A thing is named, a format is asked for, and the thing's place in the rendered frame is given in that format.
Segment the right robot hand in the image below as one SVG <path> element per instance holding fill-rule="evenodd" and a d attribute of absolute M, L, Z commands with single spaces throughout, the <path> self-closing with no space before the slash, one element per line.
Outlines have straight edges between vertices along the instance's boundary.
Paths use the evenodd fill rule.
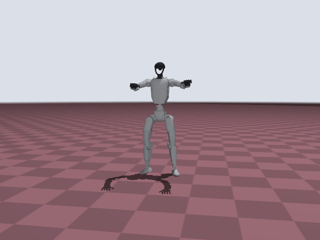
<path fill-rule="evenodd" d="M 140 88 L 140 85 L 136 84 L 136 83 L 130 83 L 130 88 L 132 89 L 136 89 L 136 88 Z"/>

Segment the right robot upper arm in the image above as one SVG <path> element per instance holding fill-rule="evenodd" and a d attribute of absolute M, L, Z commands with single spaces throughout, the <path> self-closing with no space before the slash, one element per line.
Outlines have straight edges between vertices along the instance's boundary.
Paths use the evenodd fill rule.
<path fill-rule="evenodd" d="M 143 87 L 150 87 L 151 86 L 151 79 L 145 79 L 144 81 L 138 83 L 138 85 L 140 87 L 137 87 L 137 89 L 134 91 L 138 91 L 140 88 L 143 88 Z"/>

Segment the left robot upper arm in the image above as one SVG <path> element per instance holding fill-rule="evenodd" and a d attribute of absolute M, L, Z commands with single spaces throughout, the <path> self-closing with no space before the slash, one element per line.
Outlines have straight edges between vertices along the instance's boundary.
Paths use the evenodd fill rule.
<path fill-rule="evenodd" d="M 170 87 L 176 86 L 176 87 L 180 87 L 181 89 L 185 89 L 185 88 L 183 87 L 183 84 L 181 84 L 181 81 L 175 80 L 175 79 L 173 79 L 173 78 L 168 79 L 168 85 L 169 85 Z"/>

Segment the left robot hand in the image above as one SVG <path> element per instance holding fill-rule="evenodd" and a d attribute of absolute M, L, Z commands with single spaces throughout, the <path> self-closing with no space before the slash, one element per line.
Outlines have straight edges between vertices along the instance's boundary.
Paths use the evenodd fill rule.
<path fill-rule="evenodd" d="M 186 87 L 186 86 L 190 86 L 191 85 L 191 83 L 192 83 L 192 80 L 190 79 L 188 79 L 188 80 L 184 80 L 183 82 L 181 82 L 181 84 L 184 84 L 184 86 Z"/>

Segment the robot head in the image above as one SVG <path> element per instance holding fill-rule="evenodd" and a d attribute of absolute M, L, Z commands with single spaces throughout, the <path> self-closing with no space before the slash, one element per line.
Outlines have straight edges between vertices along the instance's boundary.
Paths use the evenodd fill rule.
<path fill-rule="evenodd" d="M 155 64 L 154 68 L 155 68 L 155 73 L 157 74 L 157 77 L 158 77 L 156 79 L 163 79 L 162 77 L 163 77 L 163 72 L 164 72 L 164 69 L 165 69 L 164 63 L 158 62 L 158 63 Z M 156 69 L 159 69 L 160 71 L 162 70 L 161 74 L 158 74 Z"/>

